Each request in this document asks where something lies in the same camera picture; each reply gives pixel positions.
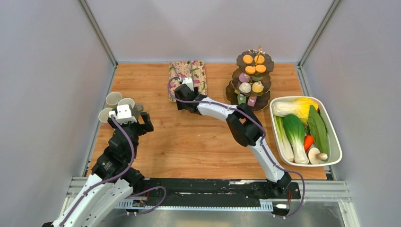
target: floral cloth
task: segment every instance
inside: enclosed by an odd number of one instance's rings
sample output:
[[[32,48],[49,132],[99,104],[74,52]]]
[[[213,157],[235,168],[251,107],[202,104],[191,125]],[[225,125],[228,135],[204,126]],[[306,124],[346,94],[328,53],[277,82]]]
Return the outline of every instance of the floral cloth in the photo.
[[[199,94],[208,95],[206,87],[206,72],[204,61],[174,61],[170,63],[170,77],[191,77],[193,86],[198,88]],[[179,86],[177,80],[171,81],[169,84],[170,91],[174,94],[174,90]],[[168,97],[170,101],[175,102],[173,98]]]

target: orange vegetable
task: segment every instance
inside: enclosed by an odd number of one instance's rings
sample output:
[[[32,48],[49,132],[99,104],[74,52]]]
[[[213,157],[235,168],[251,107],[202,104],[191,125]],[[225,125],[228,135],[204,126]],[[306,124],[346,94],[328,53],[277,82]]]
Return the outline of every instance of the orange vegetable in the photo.
[[[304,139],[305,152],[307,152],[309,150],[309,148],[312,146],[313,142],[314,142],[314,139],[311,135],[305,136],[305,139]]]

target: white basket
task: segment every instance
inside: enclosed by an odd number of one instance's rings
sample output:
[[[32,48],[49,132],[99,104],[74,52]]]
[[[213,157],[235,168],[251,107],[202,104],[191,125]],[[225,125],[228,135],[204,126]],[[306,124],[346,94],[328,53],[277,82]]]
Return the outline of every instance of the white basket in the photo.
[[[340,162],[340,160],[342,159],[342,151],[341,151],[341,146],[340,143],[338,141],[336,132],[333,128],[333,125],[330,121],[330,117],[326,112],[326,108],[324,108],[324,105],[322,104],[321,101],[319,101],[316,98],[313,97],[307,97],[310,98],[312,100],[314,100],[320,109],[320,115],[323,118],[324,123],[326,124],[327,127],[327,136],[329,137],[329,148],[330,148],[330,154],[329,154],[329,158],[326,161],[322,161],[321,164],[317,164],[317,165],[312,165],[312,164],[298,164],[298,163],[293,163],[288,161],[285,156],[283,155],[282,152],[282,147],[280,146],[279,143],[279,138],[277,135],[277,128],[276,128],[276,124],[274,122],[274,115],[273,115],[273,111],[272,111],[272,105],[275,102],[292,102],[294,100],[296,100],[297,98],[301,98],[301,97],[306,97],[306,96],[286,96],[286,97],[279,97],[279,98],[275,98],[270,102],[270,117],[271,117],[271,124],[273,125],[273,132],[274,132],[274,138],[276,139],[276,145],[277,148],[279,150],[279,154],[280,154],[280,158],[281,160],[283,160],[286,164],[291,165],[291,166],[304,166],[304,167],[316,167],[316,166],[330,166],[330,165],[334,165],[338,162]]]

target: wooden tabletop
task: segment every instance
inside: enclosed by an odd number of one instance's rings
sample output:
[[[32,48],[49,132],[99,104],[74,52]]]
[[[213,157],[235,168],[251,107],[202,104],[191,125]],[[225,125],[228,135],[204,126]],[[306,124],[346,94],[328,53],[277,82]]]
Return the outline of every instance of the wooden tabletop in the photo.
[[[225,96],[235,64],[206,64],[208,96],[229,102]],[[119,91],[150,114],[154,131],[139,137],[133,167],[145,177],[265,179],[251,151],[233,139],[227,123],[209,116],[178,111],[168,100],[168,64],[120,64],[112,91]],[[276,64],[271,75],[271,98],[302,95],[293,64]],[[270,109],[256,112],[267,132],[267,143],[285,169],[300,172],[305,179],[326,179],[323,167],[284,164],[272,132]],[[112,129],[101,126],[90,168],[107,147]]]

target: white wall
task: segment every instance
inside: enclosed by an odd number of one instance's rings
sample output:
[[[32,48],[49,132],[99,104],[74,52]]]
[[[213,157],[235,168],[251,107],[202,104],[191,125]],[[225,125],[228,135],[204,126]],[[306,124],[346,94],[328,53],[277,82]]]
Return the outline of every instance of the white wall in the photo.
[[[88,0],[118,61],[299,61],[332,0]]]
[[[401,1],[344,0],[307,61],[312,95],[325,103],[361,226],[399,226]]]
[[[0,226],[58,217],[113,67],[75,0],[0,7]]]

